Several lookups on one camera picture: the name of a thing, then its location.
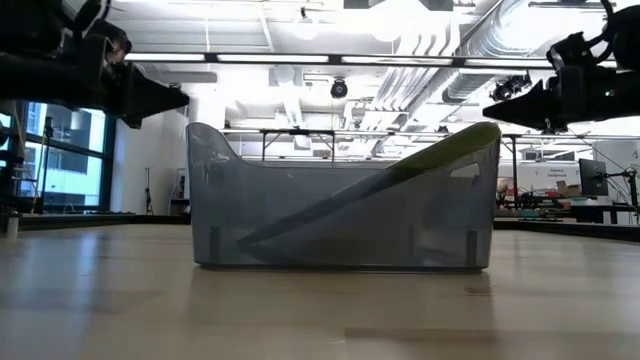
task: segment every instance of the ceiling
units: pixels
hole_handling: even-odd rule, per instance
[[[386,0],[366,10],[345,9],[344,4],[343,0],[113,0],[108,19],[127,31],[135,52],[437,56],[455,51],[476,57],[539,57],[549,44],[567,34],[584,30],[585,37],[591,37],[604,24],[603,11],[539,9],[528,0],[503,0],[482,23],[478,21],[494,7],[495,0],[460,0],[454,3],[454,11],[446,14],[429,11],[419,0]],[[618,1],[617,9],[631,4]],[[305,7],[307,19],[301,20],[301,7]],[[455,132],[487,120],[481,109],[492,103],[488,93],[496,80],[508,75],[461,74],[448,69],[295,68],[302,81],[292,91],[274,82],[270,66],[144,65],[147,75],[160,81],[170,73],[214,73],[213,86],[222,94],[217,99],[226,107],[226,120],[235,127],[253,128],[272,126],[274,119],[283,116],[286,125],[287,117],[300,113],[303,119],[313,119],[303,127],[332,127],[335,118],[343,118],[347,120],[342,122],[344,126],[353,128],[359,122],[361,130],[400,124],[404,131],[434,131],[446,125]],[[549,75],[531,73],[534,82]],[[335,78],[345,79],[349,87],[344,99],[333,99],[329,93]],[[362,119],[363,112],[353,111],[353,107],[386,113],[365,112]],[[501,126],[503,132],[527,131]],[[611,135],[624,132],[616,126],[593,124],[578,125],[576,130]],[[362,152],[356,155],[370,153],[377,144],[362,142],[366,146],[352,147]],[[345,154],[355,154],[346,148]]]

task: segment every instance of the clear plastic bin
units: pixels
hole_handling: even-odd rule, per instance
[[[489,265],[499,136],[430,171],[247,163],[202,123],[187,127],[187,139],[200,265],[391,271]]]

